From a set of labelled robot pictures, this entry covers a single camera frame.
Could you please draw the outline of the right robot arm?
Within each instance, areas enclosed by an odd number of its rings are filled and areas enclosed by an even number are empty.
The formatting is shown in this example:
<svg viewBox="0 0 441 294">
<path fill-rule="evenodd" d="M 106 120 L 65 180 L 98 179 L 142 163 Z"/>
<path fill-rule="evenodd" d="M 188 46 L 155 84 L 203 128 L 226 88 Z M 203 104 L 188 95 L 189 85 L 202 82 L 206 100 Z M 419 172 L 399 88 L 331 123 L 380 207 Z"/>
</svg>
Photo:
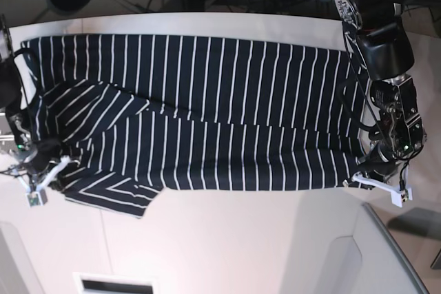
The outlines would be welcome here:
<svg viewBox="0 0 441 294">
<path fill-rule="evenodd" d="M 57 138 L 39 138 L 34 126 L 37 117 L 31 115 L 31 100 L 27 96 L 23 78 L 15 63 L 18 56 L 27 55 L 33 62 L 36 54 L 30 48 L 13 49 L 12 37 L 1 15 L 1 110 L 17 146 L 17 156 L 22 169 L 31 176 L 41 176 L 56 162 L 61 143 Z"/>
</svg>

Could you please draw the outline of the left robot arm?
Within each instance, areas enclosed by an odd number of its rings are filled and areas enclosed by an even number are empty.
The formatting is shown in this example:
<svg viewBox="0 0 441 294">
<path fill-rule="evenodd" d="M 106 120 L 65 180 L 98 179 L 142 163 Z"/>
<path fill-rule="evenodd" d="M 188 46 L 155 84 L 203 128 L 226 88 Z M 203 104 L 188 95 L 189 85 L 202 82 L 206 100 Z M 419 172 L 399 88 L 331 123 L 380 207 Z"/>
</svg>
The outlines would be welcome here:
<svg viewBox="0 0 441 294">
<path fill-rule="evenodd" d="M 417 106 L 417 92 L 408 71 L 415 63 L 402 23 L 403 7 L 417 0 L 334 0 L 342 20 L 344 42 L 353 50 L 359 81 L 366 74 L 369 107 L 377 107 L 374 124 L 357 126 L 373 143 L 357 174 L 386 182 L 406 167 L 424 146 L 426 133 Z"/>
</svg>

